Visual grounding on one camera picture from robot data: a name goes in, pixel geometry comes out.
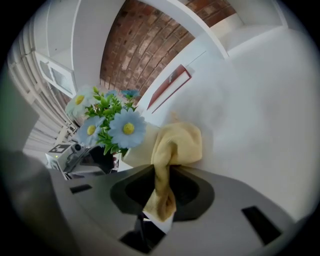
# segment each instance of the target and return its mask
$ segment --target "light blue daisy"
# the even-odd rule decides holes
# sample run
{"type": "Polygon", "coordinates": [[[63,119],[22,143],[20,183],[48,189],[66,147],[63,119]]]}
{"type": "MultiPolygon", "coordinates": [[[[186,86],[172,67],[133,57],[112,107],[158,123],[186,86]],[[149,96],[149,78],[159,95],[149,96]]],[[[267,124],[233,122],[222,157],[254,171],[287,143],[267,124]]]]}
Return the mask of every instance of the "light blue daisy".
{"type": "Polygon", "coordinates": [[[84,121],[83,125],[80,127],[76,133],[78,142],[87,147],[93,147],[99,140],[98,134],[101,132],[100,125],[104,122],[104,117],[94,116],[90,117],[84,121]]]}
{"type": "Polygon", "coordinates": [[[117,96],[117,91],[116,90],[109,90],[105,95],[104,97],[108,97],[110,94],[114,95],[114,96],[117,96]]]}
{"type": "Polygon", "coordinates": [[[132,108],[122,109],[114,115],[114,120],[109,124],[108,134],[112,137],[111,142],[121,149],[134,148],[140,145],[145,137],[145,118],[132,108]]]}
{"type": "Polygon", "coordinates": [[[123,96],[130,98],[135,98],[140,95],[138,90],[122,90],[121,93],[123,96]]]}
{"type": "Polygon", "coordinates": [[[76,96],[68,102],[64,111],[70,118],[78,118],[85,114],[86,107],[90,107],[90,105],[96,103],[97,100],[94,98],[93,90],[87,88],[80,90],[76,96]]]}

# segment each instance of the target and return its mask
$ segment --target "brick wall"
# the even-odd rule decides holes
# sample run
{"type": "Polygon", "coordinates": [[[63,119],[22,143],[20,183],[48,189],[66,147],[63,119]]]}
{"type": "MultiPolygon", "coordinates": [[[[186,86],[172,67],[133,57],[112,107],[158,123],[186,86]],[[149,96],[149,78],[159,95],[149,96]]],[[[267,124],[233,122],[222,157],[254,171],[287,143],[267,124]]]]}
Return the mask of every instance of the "brick wall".
{"type": "MultiPolygon", "coordinates": [[[[209,27],[235,13],[226,0],[186,2],[209,27]]],[[[183,26],[163,12],[138,0],[127,0],[105,44],[101,81],[110,90],[140,90],[142,96],[193,39],[183,26]]]]}

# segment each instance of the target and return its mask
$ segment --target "artificial flower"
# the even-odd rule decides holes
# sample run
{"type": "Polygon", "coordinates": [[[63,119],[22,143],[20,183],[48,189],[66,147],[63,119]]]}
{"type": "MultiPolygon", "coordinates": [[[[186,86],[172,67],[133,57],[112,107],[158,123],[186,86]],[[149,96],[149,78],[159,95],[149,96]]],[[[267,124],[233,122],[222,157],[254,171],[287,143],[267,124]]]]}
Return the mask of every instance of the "artificial flower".
{"type": "Polygon", "coordinates": [[[97,103],[94,98],[92,89],[84,89],[79,91],[66,105],[65,112],[72,118],[78,118],[86,112],[86,107],[90,107],[97,103]]]}
{"type": "Polygon", "coordinates": [[[134,148],[140,145],[145,137],[145,118],[132,108],[122,109],[114,115],[114,120],[109,124],[108,134],[112,137],[111,142],[121,149],[134,148]]]}
{"type": "Polygon", "coordinates": [[[122,90],[122,95],[125,97],[135,98],[139,96],[138,90],[122,90]]]}
{"type": "Polygon", "coordinates": [[[90,117],[84,121],[83,125],[80,127],[76,136],[78,142],[87,147],[95,146],[99,140],[98,134],[101,132],[102,123],[104,122],[104,117],[94,116],[90,117]]]}
{"type": "Polygon", "coordinates": [[[114,95],[114,96],[117,96],[117,91],[116,90],[109,90],[105,95],[104,97],[108,97],[110,94],[114,95]]]}

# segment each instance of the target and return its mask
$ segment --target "black slot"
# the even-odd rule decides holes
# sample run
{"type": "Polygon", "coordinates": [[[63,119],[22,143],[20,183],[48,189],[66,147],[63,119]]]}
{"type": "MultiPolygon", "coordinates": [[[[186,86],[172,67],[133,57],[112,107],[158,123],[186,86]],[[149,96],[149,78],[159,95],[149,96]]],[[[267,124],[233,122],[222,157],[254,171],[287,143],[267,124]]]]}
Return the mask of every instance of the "black slot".
{"type": "Polygon", "coordinates": [[[241,210],[264,245],[269,244],[281,235],[279,229],[256,207],[241,210]]]}
{"type": "Polygon", "coordinates": [[[70,190],[71,190],[72,194],[83,192],[83,191],[86,191],[86,190],[89,190],[89,189],[92,189],[92,186],[90,186],[88,184],[83,184],[83,185],[79,185],[79,186],[70,187],[70,190]]]}

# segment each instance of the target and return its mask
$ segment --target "yellow cloth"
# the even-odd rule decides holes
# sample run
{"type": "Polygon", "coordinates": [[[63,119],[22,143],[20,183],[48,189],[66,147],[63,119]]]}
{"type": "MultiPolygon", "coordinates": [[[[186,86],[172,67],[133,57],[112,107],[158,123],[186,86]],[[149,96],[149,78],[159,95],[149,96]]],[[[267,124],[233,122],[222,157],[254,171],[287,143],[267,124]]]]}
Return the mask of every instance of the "yellow cloth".
{"type": "Polygon", "coordinates": [[[155,188],[143,210],[162,222],[169,218],[176,211],[175,196],[169,186],[169,166],[186,165],[201,158],[202,138],[196,126],[176,122],[162,127],[151,157],[155,169],[155,188]]]}

